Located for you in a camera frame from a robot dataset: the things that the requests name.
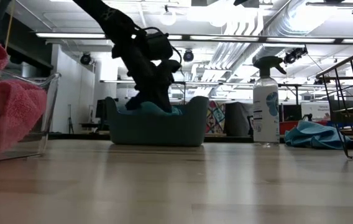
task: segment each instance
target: teal plastic bin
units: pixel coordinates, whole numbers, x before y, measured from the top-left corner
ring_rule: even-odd
[[[120,114],[116,102],[106,98],[111,141],[114,144],[198,147],[204,141],[209,100],[196,96],[181,105],[180,116]]]

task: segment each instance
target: spray bottle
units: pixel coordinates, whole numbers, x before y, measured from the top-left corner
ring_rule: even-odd
[[[278,117],[278,84],[270,78],[270,69],[275,67],[287,74],[280,66],[279,57],[263,57],[254,63],[259,69],[259,79],[254,83],[254,142],[269,146],[280,141]]]

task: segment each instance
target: ceiling duct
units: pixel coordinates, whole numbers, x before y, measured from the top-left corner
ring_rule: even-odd
[[[307,6],[310,0],[291,0],[275,20],[261,33],[271,37],[304,37],[319,27],[334,12],[334,8]],[[265,47],[251,44],[233,65],[235,72],[243,64],[252,64],[259,58],[278,55],[284,47]]]
[[[231,5],[231,0],[220,0],[218,3]],[[260,11],[246,11],[242,6],[232,6],[234,10],[239,11],[244,16],[240,16],[238,21],[229,21],[224,31],[224,35],[258,35],[264,27],[264,20]],[[213,55],[209,67],[213,70],[207,70],[201,79],[204,82],[220,82],[223,77],[228,80],[231,77],[230,72],[225,76],[234,62],[243,53],[248,44],[242,43],[220,43]],[[208,95],[213,87],[200,87],[196,95]]]

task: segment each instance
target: blue towel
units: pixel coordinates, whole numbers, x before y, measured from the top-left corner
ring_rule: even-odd
[[[171,113],[167,113],[152,102],[143,102],[140,104],[140,108],[136,110],[127,110],[125,106],[122,106],[118,108],[118,111],[121,114],[128,114],[128,115],[139,115],[139,114],[153,114],[157,116],[182,115],[182,111],[175,106],[172,106]]]
[[[323,126],[311,121],[300,121],[297,127],[286,131],[284,141],[287,146],[295,147],[312,147],[318,149],[344,148],[336,128]]]

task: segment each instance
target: wall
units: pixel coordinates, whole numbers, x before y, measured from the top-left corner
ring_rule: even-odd
[[[113,59],[104,58],[95,64],[94,117],[96,103],[110,96],[116,97],[116,83],[101,83],[100,80],[117,80],[117,63]]]
[[[73,129],[79,133],[80,123],[89,120],[89,106],[94,101],[95,74],[62,51],[59,45],[53,46],[52,64],[54,72],[60,73],[62,77],[51,130],[68,133],[68,105],[71,105]]]

